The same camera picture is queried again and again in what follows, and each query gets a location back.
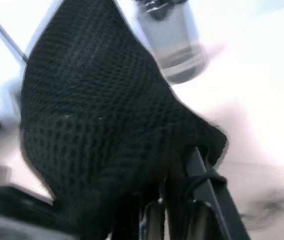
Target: mesh screen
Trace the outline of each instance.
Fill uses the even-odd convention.
[[[65,0],[35,45],[21,93],[22,148],[83,239],[190,146],[214,164],[226,136],[173,95],[112,0]]]

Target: black cable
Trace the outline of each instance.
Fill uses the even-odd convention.
[[[182,199],[180,204],[180,210],[178,212],[178,222],[177,222],[177,235],[174,239],[186,238],[189,225],[186,224],[191,220],[191,212],[193,200],[192,197],[193,191],[198,188],[207,180],[218,181],[220,183],[226,184],[227,180],[225,177],[218,175],[213,168],[209,169],[206,173],[199,176],[189,176],[185,180],[182,180],[181,186],[184,186],[182,189]]]
[[[28,62],[28,57],[13,41],[13,39],[9,36],[7,31],[2,27],[1,24],[0,24],[0,38],[5,43],[7,48],[11,51],[11,53],[17,58],[18,61],[23,60],[24,63]]]

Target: metal rod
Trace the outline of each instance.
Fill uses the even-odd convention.
[[[7,48],[11,51],[11,53],[14,55],[15,58],[17,58],[18,61],[22,60],[24,63],[28,62],[28,57],[25,55],[25,53],[19,48],[19,46],[13,41],[13,39],[9,36],[7,31],[2,27],[0,24],[0,38],[5,43]]]

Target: black metal bracket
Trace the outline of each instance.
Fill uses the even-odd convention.
[[[220,176],[198,150],[177,161],[166,181],[172,240],[249,240],[249,234]]]

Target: black mesh fabric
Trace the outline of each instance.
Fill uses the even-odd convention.
[[[186,147],[214,164],[227,141],[174,97],[112,0],[63,2],[30,55],[21,119],[26,158],[89,240]]]

